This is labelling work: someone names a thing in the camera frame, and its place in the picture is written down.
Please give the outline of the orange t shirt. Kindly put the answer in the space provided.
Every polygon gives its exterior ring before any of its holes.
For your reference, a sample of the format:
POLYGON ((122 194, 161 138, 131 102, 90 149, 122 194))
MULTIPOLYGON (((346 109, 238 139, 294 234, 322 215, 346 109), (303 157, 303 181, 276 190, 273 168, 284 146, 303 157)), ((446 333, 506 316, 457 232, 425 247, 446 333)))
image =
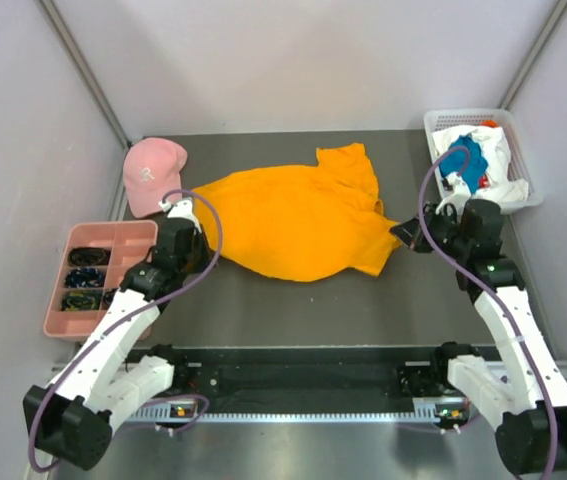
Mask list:
POLYGON ((319 148, 316 159, 195 188, 195 213, 211 247, 274 279, 314 282, 347 269, 378 276, 400 242, 364 145, 319 148))

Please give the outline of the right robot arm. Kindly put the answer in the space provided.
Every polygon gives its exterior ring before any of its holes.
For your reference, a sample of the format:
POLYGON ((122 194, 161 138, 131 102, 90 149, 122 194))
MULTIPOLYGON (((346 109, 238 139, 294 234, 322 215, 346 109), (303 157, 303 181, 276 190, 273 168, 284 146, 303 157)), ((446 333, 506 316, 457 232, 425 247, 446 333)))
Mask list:
POLYGON ((461 212, 426 203, 390 231, 410 250, 451 262, 507 372, 499 377, 469 344, 446 342, 433 354, 432 388, 444 396, 459 391, 474 405, 512 475, 548 478, 567 471, 567 380, 534 319, 522 274, 501 251, 504 221, 488 200, 470 200, 461 212))

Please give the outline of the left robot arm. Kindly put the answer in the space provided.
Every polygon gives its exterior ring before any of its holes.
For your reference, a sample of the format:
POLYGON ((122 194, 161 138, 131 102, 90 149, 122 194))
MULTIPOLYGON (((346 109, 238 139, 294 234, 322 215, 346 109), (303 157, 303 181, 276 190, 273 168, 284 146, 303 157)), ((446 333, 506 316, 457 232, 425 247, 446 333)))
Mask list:
POLYGON ((131 371, 119 368, 134 344, 161 315, 167 302, 201 281, 215 262, 203 227, 192 214, 166 219, 146 257, 124 274, 97 328, 46 386, 23 398, 28 457, 38 473, 37 452, 83 470, 104 456, 117 430, 157 394, 179 396, 190 374, 159 347, 131 371))

